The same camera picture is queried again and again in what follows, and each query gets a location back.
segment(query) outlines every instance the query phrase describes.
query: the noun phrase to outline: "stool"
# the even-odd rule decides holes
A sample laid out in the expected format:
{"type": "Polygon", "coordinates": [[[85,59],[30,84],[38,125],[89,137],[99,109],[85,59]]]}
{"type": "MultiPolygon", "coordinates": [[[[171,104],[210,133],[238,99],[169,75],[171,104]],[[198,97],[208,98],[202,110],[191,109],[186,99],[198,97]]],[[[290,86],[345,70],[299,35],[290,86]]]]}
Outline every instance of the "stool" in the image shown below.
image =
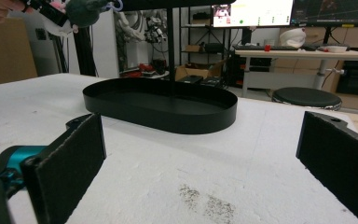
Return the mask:
{"type": "Polygon", "coordinates": [[[335,94],[310,88],[288,87],[276,90],[272,102],[302,105],[313,108],[339,110],[342,101],[335,94]]]}

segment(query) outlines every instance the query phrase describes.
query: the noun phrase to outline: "white table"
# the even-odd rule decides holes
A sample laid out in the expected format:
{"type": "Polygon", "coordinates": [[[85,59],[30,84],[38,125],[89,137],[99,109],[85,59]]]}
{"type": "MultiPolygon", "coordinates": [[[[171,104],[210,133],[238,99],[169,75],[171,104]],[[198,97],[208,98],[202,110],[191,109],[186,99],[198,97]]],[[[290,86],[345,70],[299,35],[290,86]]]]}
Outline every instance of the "white table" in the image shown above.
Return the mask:
{"type": "Polygon", "coordinates": [[[246,67],[244,69],[242,97],[246,97],[247,89],[267,88],[279,89],[282,87],[308,87],[320,90],[324,83],[324,74],[328,60],[349,60],[358,61],[358,51],[350,50],[344,53],[330,53],[321,51],[296,51],[296,50],[235,50],[235,53],[246,58],[246,67]],[[319,71],[315,76],[296,75],[283,73],[251,72],[251,58],[289,58],[289,59],[307,59],[321,60],[319,71]]]}
{"type": "MultiPolygon", "coordinates": [[[[0,85],[0,153],[50,144],[89,113],[82,90],[100,80],[0,85]]],[[[107,159],[68,223],[358,223],[295,156],[304,110],[240,98],[233,125],[202,135],[103,118],[107,159]]],[[[26,191],[9,204],[17,223],[35,223],[26,191]]]]}

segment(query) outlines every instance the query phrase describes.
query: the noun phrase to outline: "desk leg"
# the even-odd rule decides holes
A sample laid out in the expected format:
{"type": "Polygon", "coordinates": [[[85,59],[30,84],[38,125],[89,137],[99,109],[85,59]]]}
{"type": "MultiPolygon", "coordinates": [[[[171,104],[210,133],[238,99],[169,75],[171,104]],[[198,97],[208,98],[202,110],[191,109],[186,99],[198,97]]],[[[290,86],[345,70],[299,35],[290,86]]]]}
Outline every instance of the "desk leg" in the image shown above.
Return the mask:
{"type": "Polygon", "coordinates": [[[251,67],[251,58],[246,57],[246,65],[245,70],[243,72],[243,83],[242,83],[242,97],[246,97],[248,92],[248,83],[249,83],[249,76],[250,76],[250,68],[251,67]]]}
{"type": "Polygon", "coordinates": [[[313,83],[313,88],[320,90],[324,84],[324,74],[326,72],[327,60],[321,60],[321,65],[319,66],[319,72],[316,74],[315,82],[313,83]]]}

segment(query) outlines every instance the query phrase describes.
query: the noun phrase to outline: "cardboard box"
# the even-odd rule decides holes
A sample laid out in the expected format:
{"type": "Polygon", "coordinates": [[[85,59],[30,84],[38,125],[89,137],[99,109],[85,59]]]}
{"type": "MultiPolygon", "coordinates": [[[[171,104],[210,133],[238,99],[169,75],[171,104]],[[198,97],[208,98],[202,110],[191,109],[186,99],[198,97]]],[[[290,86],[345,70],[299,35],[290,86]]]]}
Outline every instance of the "cardboard box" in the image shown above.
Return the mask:
{"type": "Polygon", "coordinates": [[[203,78],[220,77],[225,62],[226,60],[217,63],[192,63],[191,68],[180,65],[176,68],[175,80],[191,75],[202,76],[203,78]]]}
{"type": "Polygon", "coordinates": [[[25,23],[6,18],[0,23],[0,84],[37,77],[25,23]]]}
{"type": "Polygon", "coordinates": [[[191,22],[191,24],[205,24],[206,26],[210,26],[211,25],[211,20],[207,19],[207,20],[193,20],[191,22]]]}
{"type": "Polygon", "coordinates": [[[188,51],[188,52],[201,52],[202,51],[202,46],[199,46],[199,45],[187,45],[185,47],[185,51],[188,51]]]}

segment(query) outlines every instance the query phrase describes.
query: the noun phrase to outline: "shelving unit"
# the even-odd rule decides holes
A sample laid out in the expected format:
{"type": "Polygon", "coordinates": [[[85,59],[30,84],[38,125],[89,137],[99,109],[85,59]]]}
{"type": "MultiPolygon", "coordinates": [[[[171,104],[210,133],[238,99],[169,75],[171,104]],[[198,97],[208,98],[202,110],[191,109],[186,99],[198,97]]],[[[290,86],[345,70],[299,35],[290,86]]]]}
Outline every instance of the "shelving unit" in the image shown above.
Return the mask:
{"type": "MultiPolygon", "coordinates": [[[[193,8],[199,8],[200,10],[205,10],[206,7],[201,8],[201,7],[186,7],[187,10],[187,24],[191,24],[191,16],[192,16],[192,9],[193,8]]],[[[228,56],[228,50],[230,47],[230,39],[231,39],[231,32],[230,29],[214,29],[211,26],[205,25],[205,26],[188,26],[186,24],[182,24],[182,13],[183,13],[183,9],[179,8],[179,36],[180,36],[180,41],[179,41],[179,49],[181,50],[181,57],[179,59],[180,64],[183,64],[183,60],[182,60],[182,54],[187,54],[187,60],[189,62],[192,62],[192,55],[194,54],[199,54],[199,55],[206,55],[207,56],[207,62],[210,63],[210,57],[211,55],[221,55],[220,59],[224,60],[227,58],[228,56]],[[183,50],[184,48],[184,44],[182,43],[182,34],[183,34],[183,30],[187,30],[187,44],[188,45],[199,45],[202,42],[204,42],[205,44],[208,43],[221,43],[223,44],[223,50],[221,50],[220,52],[217,53],[209,53],[206,51],[202,51],[202,52],[193,52],[193,51],[185,51],[183,50]],[[198,37],[196,41],[192,40],[192,31],[194,30],[198,30],[198,31],[202,31],[202,34],[200,35],[200,37],[198,37]]]]}

